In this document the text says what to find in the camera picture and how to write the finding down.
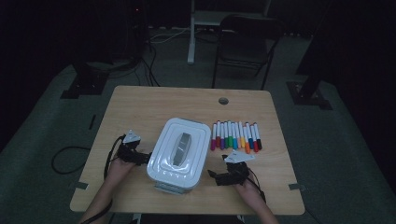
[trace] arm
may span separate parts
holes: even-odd
[[[105,182],[97,191],[90,206],[88,207],[87,211],[85,211],[78,223],[82,223],[88,218],[95,216],[108,206],[117,187],[120,185],[125,176],[129,174],[133,167],[134,163],[125,162],[121,159],[115,159],[111,162]],[[105,223],[105,221],[106,216],[102,216],[92,223],[99,224]]]
[[[234,185],[234,187],[244,202],[257,214],[262,224],[278,224],[276,217],[253,184],[245,180],[243,185]]]

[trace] cable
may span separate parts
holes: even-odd
[[[66,151],[67,149],[71,149],[71,148],[78,148],[78,149],[83,149],[83,150],[88,150],[88,151],[91,150],[91,149],[88,148],[88,147],[64,147],[64,148],[61,148],[61,150],[59,150],[57,153],[55,153],[55,155],[53,155],[52,160],[51,160],[51,167],[52,167],[52,170],[53,170],[55,173],[57,173],[57,174],[59,174],[59,175],[69,175],[69,174],[72,174],[72,173],[76,172],[77,170],[81,169],[82,167],[84,167],[85,162],[82,163],[82,164],[81,164],[79,167],[77,167],[76,169],[71,170],[71,171],[65,171],[65,172],[64,172],[64,171],[60,171],[60,170],[58,170],[58,168],[55,167],[55,159],[56,159],[56,157],[57,157],[59,154],[61,154],[63,151]]]
[[[114,142],[113,147],[108,152],[107,159],[106,159],[105,170],[104,170],[104,179],[106,179],[106,177],[107,177],[107,172],[108,172],[108,167],[110,166],[110,162],[116,159],[116,158],[114,158],[113,160],[111,160],[111,157],[113,156],[114,148],[116,147],[117,143],[120,140],[122,140],[124,137],[125,137],[125,134],[123,136],[118,137],[116,139],[116,141]],[[92,223],[93,221],[95,221],[99,217],[104,216],[110,210],[112,204],[113,204],[113,200],[111,200],[110,203],[107,205],[107,207],[105,209],[103,209],[100,213],[98,213],[95,216],[90,217],[87,220],[83,221],[82,224]]]
[[[177,33],[177,34],[171,34],[170,37],[168,37],[168,38],[166,38],[165,40],[160,41],[160,42],[152,42],[152,41],[151,41],[151,44],[162,44],[162,43],[165,43],[166,41],[168,41],[168,40],[170,40],[170,39],[173,39],[173,38],[175,38],[175,37],[178,36],[178,35],[182,35],[182,34],[183,34],[184,32],[186,32],[188,29],[189,29],[189,28],[185,28],[184,30],[182,30],[181,32],[179,32],[179,33]],[[159,35],[153,36],[150,40],[155,39],[155,38],[157,38],[158,36],[162,36],[162,35],[167,36],[167,34],[159,34]]]
[[[129,71],[129,72],[127,72],[127,73],[124,73],[124,74],[122,74],[122,75],[119,75],[119,76],[109,76],[108,78],[120,78],[120,77],[127,77],[127,76],[129,76],[130,74],[132,74],[132,73],[136,73],[136,70],[140,67],[140,64],[141,64],[141,62],[139,62],[138,64],[137,64],[137,66],[135,67],[135,68],[133,68],[133,70],[132,71]]]
[[[246,176],[246,180],[249,181],[251,184],[253,184],[254,187],[256,187],[256,189],[259,191],[260,195],[262,196],[262,199],[267,203],[267,200],[265,199],[264,191],[262,191],[262,189],[260,187],[259,179],[257,178],[256,174],[254,174],[254,172],[250,168],[248,168],[248,170],[251,173],[253,173],[254,177],[256,178],[257,184],[252,179],[250,179],[248,176]],[[235,172],[237,174],[241,175],[242,177],[245,177],[245,175],[242,174],[241,172],[239,172],[238,170],[235,170]]]
[[[157,57],[157,50],[154,47],[152,47],[152,49],[154,51],[154,57],[151,60],[151,64],[149,65],[144,59],[142,59],[142,61],[148,68],[148,77],[149,77],[148,84],[151,86],[154,86],[154,83],[153,83],[153,80],[154,80],[154,82],[157,84],[157,86],[161,87],[161,85],[158,83],[157,79],[155,78],[154,74],[152,73],[152,66],[154,65],[155,58]]]
[[[310,211],[307,207],[305,207],[305,210],[306,210],[306,212],[309,213],[309,215],[311,215],[311,217],[312,217],[317,223],[322,224],[322,222],[321,222],[313,213],[311,213],[311,211]]]

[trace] small round object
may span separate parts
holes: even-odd
[[[229,102],[228,99],[225,98],[225,97],[220,97],[220,98],[219,98],[219,103],[220,103],[221,105],[227,105],[228,102]]]

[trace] wooden table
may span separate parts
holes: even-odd
[[[219,103],[220,97],[229,100]],[[86,189],[76,189],[70,207],[85,211],[103,183],[103,171],[108,151],[115,140],[132,129],[142,140],[138,151],[154,149],[166,121],[171,118],[193,119],[212,128],[219,120],[257,122],[263,150],[256,160],[247,161],[265,192],[268,206],[276,215],[300,215],[304,204],[299,190],[290,190],[297,183],[285,140],[280,129],[271,94],[268,91],[213,90],[119,86],[109,102],[102,124],[79,182]],[[147,165],[136,167],[117,195],[112,211],[125,213],[166,214],[253,214],[232,186],[216,185],[207,170],[226,173],[222,154],[231,149],[211,151],[198,186],[183,195],[158,191],[147,174]]]

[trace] marker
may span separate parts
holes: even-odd
[[[253,148],[254,148],[254,145],[253,145],[253,139],[251,138],[250,125],[248,124],[248,122],[246,122],[245,125],[247,126],[247,139],[248,139],[248,144],[249,144],[250,148],[253,149]]]
[[[241,134],[241,147],[245,147],[244,128],[241,121],[239,121],[239,132]]]
[[[253,138],[254,151],[258,152],[259,151],[259,145],[257,145],[256,131],[254,131],[254,125],[250,125],[250,130],[251,130],[251,137]]]
[[[260,139],[259,127],[256,122],[254,122],[253,125],[254,125],[254,131],[256,132],[257,145],[259,145],[259,150],[262,150],[262,140]]]
[[[246,126],[244,126],[244,136],[248,136],[248,129]],[[250,153],[250,146],[248,144],[248,138],[245,138],[245,151],[247,154]]]
[[[234,125],[235,125],[235,132],[236,132],[236,144],[238,145],[238,148],[241,148],[241,135],[239,132],[239,125],[237,122]]]
[[[224,122],[224,148],[228,148],[228,123],[227,121]]]
[[[231,123],[231,129],[233,130],[233,149],[238,149],[238,143],[236,142],[235,123]]]
[[[210,149],[212,149],[212,151],[213,150],[215,150],[215,148],[216,148],[216,141],[217,141],[217,139],[216,139],[216,126],[217,126],[217,124],[216,123],[213,123],[213,130],[212,130],[212,145],[210,145]]]
[[[220,147],[220,121],[218,120],[218,124],[216,125],[218,128],[216,129],[216,147]]]
[[[224,123],[222,122],[220,124],[220,147],[221,149],[224,149]]]
[[[233,129],[231,127],[231,122],[228,120],[228,146],[233,146]]]

